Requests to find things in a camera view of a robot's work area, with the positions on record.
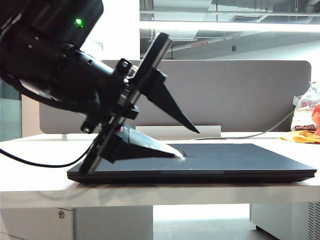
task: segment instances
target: green led light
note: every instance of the green led light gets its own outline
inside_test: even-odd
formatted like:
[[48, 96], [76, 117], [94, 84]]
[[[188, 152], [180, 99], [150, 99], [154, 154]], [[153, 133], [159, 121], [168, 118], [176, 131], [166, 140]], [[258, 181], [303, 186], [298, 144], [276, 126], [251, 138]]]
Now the green led light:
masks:
[[84, 27], [84, 23], [80, 18], [76, 18], [74, 20], [74, 23], [77, 24], [79, 27], [83, 28]]

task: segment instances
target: floor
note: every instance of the floor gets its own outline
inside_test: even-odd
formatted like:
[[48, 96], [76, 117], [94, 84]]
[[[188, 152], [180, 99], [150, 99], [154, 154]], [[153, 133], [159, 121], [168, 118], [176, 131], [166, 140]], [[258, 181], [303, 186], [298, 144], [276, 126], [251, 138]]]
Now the floor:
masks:
[[249, 204], [155, 206], [154, 240], [277, 240], [257, 231]]

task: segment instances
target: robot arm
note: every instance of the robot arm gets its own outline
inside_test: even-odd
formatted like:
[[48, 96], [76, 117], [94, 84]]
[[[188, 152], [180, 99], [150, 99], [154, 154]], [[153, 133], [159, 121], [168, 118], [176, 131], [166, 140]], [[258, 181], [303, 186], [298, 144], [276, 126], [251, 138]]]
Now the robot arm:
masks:
[[102, 126], [83, 173], [94, 171], [101, 158], [177, 155], [125, 124], [138, 115], [140, 94], [198, 132], [164, 85], [167, 76], [157, 70], [171, 45], [167, 34], [158, 35], [138, 69], [126, 59], [112, 69], [80, 50], [102, 13], [101, 0], [11, 0], [0, 10], [0, 77], [34, 100], [85, 114], [85, 133]]

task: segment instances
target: orange object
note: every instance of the orange object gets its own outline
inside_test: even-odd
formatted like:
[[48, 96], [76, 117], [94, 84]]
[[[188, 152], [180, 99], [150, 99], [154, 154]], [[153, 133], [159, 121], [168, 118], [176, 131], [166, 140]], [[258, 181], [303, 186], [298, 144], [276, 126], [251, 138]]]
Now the orange object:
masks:
[[[320, 103], [315, 106], [312, 115], [311, 115], [312, 121], [314, 121], [318, 126], [320, 126]], [[315, 131], [313, 135], [314, 139], [320, 139], [320, 127], [317, 131]]]
[[316, 136], [311, 131], [300, 130], [300, 131], [289, 131], [282, 134], [280, 137], [282, 140], [292, 141], [302, 144], [320, 144], [320, 135]]

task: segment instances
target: air vent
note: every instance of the air vent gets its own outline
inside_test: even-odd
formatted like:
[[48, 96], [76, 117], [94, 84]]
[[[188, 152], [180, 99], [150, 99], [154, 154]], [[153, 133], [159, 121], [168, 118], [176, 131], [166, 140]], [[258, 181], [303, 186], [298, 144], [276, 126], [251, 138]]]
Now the air vent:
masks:
[[308, 240], [320, 240], [320, 202], [309, 202]]
[[260, 17], [253, 16], [235, 16], [231, 22], [234, 23], [257, 23], [260, 21]]

